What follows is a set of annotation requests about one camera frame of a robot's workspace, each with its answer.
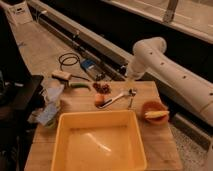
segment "gray floor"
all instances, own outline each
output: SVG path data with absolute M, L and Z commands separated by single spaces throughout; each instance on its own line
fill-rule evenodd
M 43 84 L 45 86 L 51 79 L 52 71 L 59 69 L 58 57 L 63 53 L 73 52 L 73 50 L 36 22 L 12 27 L 12 29 L 30 72 L 44 75 Z M 69 72 L 88 78 L 80 70 L 79 65 L 70 67 Z M 183 134 L 181 129 L 177 129 L 173 124 L 170 127 L 183 163 L 183 170 L 201 171 L 206 150 L 189 136 Z

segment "small orange bowl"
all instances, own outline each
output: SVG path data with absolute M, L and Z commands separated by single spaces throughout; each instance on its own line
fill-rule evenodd
M 149 111 L 162 111 L 162 110 L 168 110 L 168 108 L 157 101 L 147 101 L 143 104 L 142 109 L 141 109 L 141 117 L 142 119 L 145 119 L 146 121 L 155 124 L 155 125 L 161 125 L 164 124 L 166 122 L 168 122 L 169 120 L 169 115 L 165 115 L 162 117 L 158 117 L 158 118 L 145 118 L 145 113 L 149 112 Z

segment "yellow plastic bin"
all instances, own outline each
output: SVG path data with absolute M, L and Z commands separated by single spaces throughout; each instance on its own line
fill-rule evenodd
M 61 115 L 52 171 L 141 171 L 146 166 L 133 111 Z

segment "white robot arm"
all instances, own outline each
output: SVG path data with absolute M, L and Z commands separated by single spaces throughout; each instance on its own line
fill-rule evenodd
M 213 85 L 168 59 L 166 41 L 161 37 L 136 42 L 134 58 L 127 66 L 127 78 L 139 79 L 148 67 L 162 76 L 211 126 L 213 126 Z M 213 168 L 213 139 L 205 171 Z

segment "wooden table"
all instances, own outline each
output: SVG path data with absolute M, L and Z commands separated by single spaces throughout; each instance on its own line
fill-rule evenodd
M 112 92 L 106 98 L 117 95 L 124 87 L 124 82 L 108 82 L 108 84 L 112 88 Z M 137 115 L 140 114 L 141 106 L 145 101 L 160 101 L 154 82 L 137 82 L 135 87 L 138 92 L 134 98 L 132 110 Z M 93 88 L 92 91 L 84 88 L 65 90 L 61 96 L 60 113 L 100 110 L 94 106 L 94 94 L 95 90 Z M 127 109 L 129 100 L 119 99 L 101 110 Z M 147 158 L 147 170 L 182 170 L 182 164 L 169 124 L 156 126 L 141 120 L 138 120 L 138 123 Z M 26 171 L 50 170 L 55 135 L 56 130 L 49 130 L 38 125 L 25 166 Z

